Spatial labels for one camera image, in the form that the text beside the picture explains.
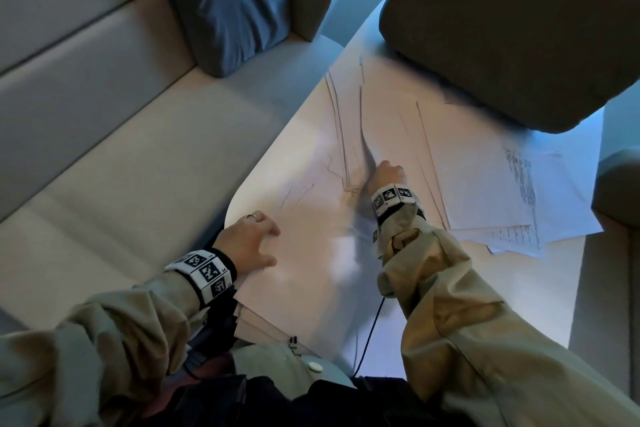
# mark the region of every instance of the wristband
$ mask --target wristband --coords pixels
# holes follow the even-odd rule
[[[386,213],[389,208],[398,204],[416,204],[417,200],[408,186],[403,184],[388,184],[378,189],[371,197],[373,209],[378,217]]]
[[[176,271],[189,280],[203,307],[231,287],[237,275],[233,262],[215,248],[190,252],[164,270]]]

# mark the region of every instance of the white button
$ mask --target white button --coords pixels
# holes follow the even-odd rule
[[[324,368],[322,368],[322,365],[318,365],[318,363],[311,362],[308,366],[309,370],[315,371],[316,373],[322,373],[322,370],[324,370]]]

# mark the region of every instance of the olive green jacket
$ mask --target olive green jacket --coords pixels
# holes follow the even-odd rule
[[[404,206],[379,230],[378,286],[406,317],[401,350],[423,399],[480,426],[640,425],[640,408],[520,318],[447,232]],[[188,282],[164,273],[76,306],[55,330],[0,339],[0,426],[121,425],[180,368],[202,319]]]

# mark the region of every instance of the sofa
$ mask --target sofa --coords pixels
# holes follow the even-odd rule
[[[640,403],[640,147],[598,166],[569,349]]]
[[[217,79],[168,0],[0,0],[0,326],[54,326],[219,227],[340,54],[335,1],[289,0],[290,36]]]

